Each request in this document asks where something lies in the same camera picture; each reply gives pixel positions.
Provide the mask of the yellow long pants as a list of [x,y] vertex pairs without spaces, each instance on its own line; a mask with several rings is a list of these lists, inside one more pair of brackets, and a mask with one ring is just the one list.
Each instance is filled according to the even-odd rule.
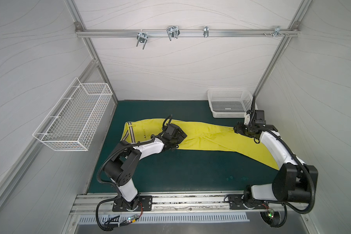
[[[124,125],[121,140],[128,143],[144,142],[151,135],[162,131],[164,119],[128,121]],[[236,134],[233,127],[213,125],[203,122],[172,120],[187,135],[179,145],[179,150],[237,152],[278,170],[275,159],[262,143],[253,138]]]

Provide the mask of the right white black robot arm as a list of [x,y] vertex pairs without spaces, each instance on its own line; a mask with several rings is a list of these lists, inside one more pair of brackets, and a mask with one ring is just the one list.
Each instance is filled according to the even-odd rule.
[[264,201],[283,204],[299,214],[309,213],[316,201],[318,170],[295,155],[278,130],[266,123],[263,110],[247,111],[244,123],[238,123],[234,131],[264,144],[279,167],[272,183],[246,187],[241,198],[243,204],[253,209]]

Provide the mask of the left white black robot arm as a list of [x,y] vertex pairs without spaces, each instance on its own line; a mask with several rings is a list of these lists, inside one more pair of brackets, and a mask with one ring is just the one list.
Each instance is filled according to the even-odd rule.
[[97,181],[114,187],[122,207],[134,211],[139,206],[140,194],[132,177],[140,160],[175,150],[186,138],[186,133],[179,126],[168,123],[162,126],[159,134],[150,135],[147,141],[129,143],[122,140],[99,168]]

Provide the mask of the dark green table mat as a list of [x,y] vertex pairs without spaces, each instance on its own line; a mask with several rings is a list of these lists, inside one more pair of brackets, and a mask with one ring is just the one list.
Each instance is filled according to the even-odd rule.
[[[127,121],[163,119],[197,121],[232,127],[237,119],[215,119],[206,100],[119,101],[97,166],[121,140]],[[277,171],[236,152],[174,150],[141,160],[133,176],[141,193],[182,191],[238,191],[247,185],[268,184]]]

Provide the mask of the white plastic perforated basket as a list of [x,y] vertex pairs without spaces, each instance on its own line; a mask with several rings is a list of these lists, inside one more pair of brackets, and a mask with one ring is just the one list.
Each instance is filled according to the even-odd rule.
[[253,96],[248,90],[238,88],[209,89],[207,98],[216,119],[245,118],[251,110]]

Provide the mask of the metal U-bolt hook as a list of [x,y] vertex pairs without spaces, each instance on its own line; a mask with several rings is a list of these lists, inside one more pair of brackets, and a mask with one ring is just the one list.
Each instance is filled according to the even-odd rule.
[[137,34],[136,39],[137,39],[136,47],[138,47],[139,44],[142,44],[142,50],[144,50],[144,49],[145,49],[145,46],[146,46],[146,44],[147,44],[147,42],[148,42],[148,35],[147,35],[146,33],[139,32],[139,33]]

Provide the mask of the metal double hook clamp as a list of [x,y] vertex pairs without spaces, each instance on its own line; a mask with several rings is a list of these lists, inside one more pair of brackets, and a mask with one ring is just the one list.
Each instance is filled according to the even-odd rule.
[[179,27],[178,26],[169,26],[167,29],[166,29],[166,32],[167,32],[167,35],[168,35],[168,38],[170,41],[172,41],[173,38],[175,39],[178,39],[178,36],[180,34],[180,31],[179,31]]

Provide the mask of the small metal hook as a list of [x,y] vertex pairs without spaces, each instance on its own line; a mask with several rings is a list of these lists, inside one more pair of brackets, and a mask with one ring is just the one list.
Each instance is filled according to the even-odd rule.
[[203,28],[203,36],[204,36],[204,38],[209,37],[209,27],[208,26],[204,26],[204,28]]

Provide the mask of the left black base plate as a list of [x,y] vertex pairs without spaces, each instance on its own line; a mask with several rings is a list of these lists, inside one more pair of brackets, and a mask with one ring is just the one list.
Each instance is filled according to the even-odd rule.
[[152,210],[152,196],[137,195],[132,201],[128,202],[124,198],[119,198],[113,203],[113,212],[140,212]]

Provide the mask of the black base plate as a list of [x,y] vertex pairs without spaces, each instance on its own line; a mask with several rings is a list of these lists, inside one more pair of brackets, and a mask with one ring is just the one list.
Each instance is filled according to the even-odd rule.
[[124,198],[119,198],[113,203],[113,212],[140,212],[152,210],[152,196],[137,195],[132,201],[128,202]]
[[249,195],[231,194],[224,198],[230,210],[266,210],[269,206],[264,200],[257,200]]

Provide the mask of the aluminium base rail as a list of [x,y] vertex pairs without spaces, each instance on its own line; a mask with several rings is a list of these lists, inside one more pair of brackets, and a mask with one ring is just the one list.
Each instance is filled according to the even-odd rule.
[[[152,213],[231,212],[227,195],[242,195],[242,191],[193,191],[142,193],[152,196]],[[99,202],[112,199],[116,193],[87,193],[77,195],[70,215],[93,215]]]

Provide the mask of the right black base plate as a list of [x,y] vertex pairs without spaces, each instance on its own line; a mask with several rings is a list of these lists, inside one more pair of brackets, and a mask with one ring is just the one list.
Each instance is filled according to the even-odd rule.
[[249,195],[231,194],[224,198],[230,210],[266,210],[269,206],[264,200],[257,200]]

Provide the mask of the metal bracket hook right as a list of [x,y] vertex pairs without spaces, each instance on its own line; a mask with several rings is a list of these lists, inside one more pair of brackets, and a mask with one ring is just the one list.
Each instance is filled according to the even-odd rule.
[[276,38],[276,37],[288,37],[290,34],[289,33],[283,33],[281,32],[281,28],[278,26],[276,27],[273,32],[267,34],[267,33],[263,33],[263,35],[265,37],[271,37],[271,38]]

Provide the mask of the horizontal aluminium rail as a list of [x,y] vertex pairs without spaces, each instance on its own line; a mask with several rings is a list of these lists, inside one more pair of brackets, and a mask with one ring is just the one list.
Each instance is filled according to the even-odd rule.
[[[210,38],[241,38],[241,37],[265,37],[263,33],[271,33],[274,29],[211,29]],[[204,38],[202,29],[180,29],[179,38]],[[148,38],[167,38],[165,29],[142,29],[142,30],[83,30],[77,32],[79,38],[136,38],[139,32],[146,33]],[[289,33],[289,37],[297,37],[301,31],[295,29],[281,29],[283,33]]]

